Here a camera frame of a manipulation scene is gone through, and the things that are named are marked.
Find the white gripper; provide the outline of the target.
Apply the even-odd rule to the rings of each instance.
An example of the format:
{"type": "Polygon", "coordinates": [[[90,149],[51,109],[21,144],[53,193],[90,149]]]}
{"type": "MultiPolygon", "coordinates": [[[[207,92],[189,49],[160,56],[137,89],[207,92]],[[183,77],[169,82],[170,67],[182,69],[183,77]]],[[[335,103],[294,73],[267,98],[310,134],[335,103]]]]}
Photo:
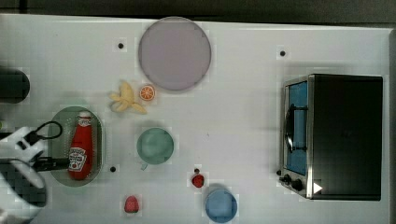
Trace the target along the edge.
{"type": "MultiPolygon", "coordinates": [[[[19,128],[14,133],[1,133],[0,158],[18,159],[25,162],[35,161],[45,149],[44,143],[38,137],[36,131],[29,127],[19,128]]],[[[68,169],[67,158],[39,158],[33,168],[37,172],[68,169]]]]}

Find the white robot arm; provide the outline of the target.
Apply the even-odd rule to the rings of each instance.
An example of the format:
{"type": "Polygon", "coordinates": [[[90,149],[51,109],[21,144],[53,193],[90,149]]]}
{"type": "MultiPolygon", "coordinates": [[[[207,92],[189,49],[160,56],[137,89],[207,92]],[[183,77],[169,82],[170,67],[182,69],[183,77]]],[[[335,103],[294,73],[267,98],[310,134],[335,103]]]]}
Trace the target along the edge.
{"type": "Polygon", "coordinates": [[[48,191],[41,172],[66,169],[67,158],[43,157],[47,140],[39,129],[22,127],[14,133],[1,133],[0,207],[1,224],[29,224],[47,205],[48,191]]]}

